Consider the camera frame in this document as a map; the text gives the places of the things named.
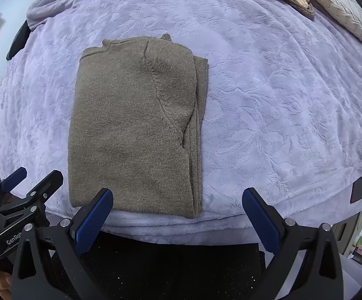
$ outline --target human hand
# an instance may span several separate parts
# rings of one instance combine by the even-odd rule
[[[9,273],[0,271],[0,296],[3,300],[12,300],[11,286],[12,276]]]

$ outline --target black trousers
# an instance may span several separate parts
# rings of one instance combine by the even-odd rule
[[[264,265],[258,244],[160,245],[105,232],[82,258],[110,297],[130,300],[246,300]]]

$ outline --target metal screw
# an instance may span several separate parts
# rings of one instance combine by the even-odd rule
[[[30,231],[32,229],[32,223],[27,223],[25,226],[24,226],[24,230],[25,231]]]
[[[293,227],[296,224],[296,221],[290,217],[285,219],[285,223],[287,226]]]
[[[331,230],[331,226],[328,223],[323,223],[321,226],[325,231]]]
[[[70,219],[63,219],[60,221],[60,225],[64,228],[67,227],[71,223]]]

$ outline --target bed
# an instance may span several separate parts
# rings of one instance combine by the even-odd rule
[[[209,63],[203,212],[112,211],[104,230],[157,243],[257,242],[241,204],[247,187],[300,225],[352,216],[362,210],[362,199],[350,204],[362,176],[362,43],[313,4],[314,21],[281,0],[37,0],[0,85],[1,176],[26,167],[13,191],[24,197],[62,171],[47,211],[72,217],[67,146],[82,51],[169,33]]]

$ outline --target blue gripper pad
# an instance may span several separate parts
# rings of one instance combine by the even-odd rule
[[[1,184],[2,191],[9,193],[20,184],[27,177],[27,170],[24,167],[20,167],[13,172],[9,177],[4,179]]]
[[[268,205],[254,188],[247,188],[242,194],[242,206],[264,248],[268,252],[276,255],[281,248],[281,235],[276,225],[264,210],[264,206]]]
[[[90,250],[112,208],[112,191],[102,188],[90,204],[83,206],[74,216],[74,224],[77,225],[73,237],[74,248],[79,256]],[[82,220],[79,223],[76,219],[78,215]]]

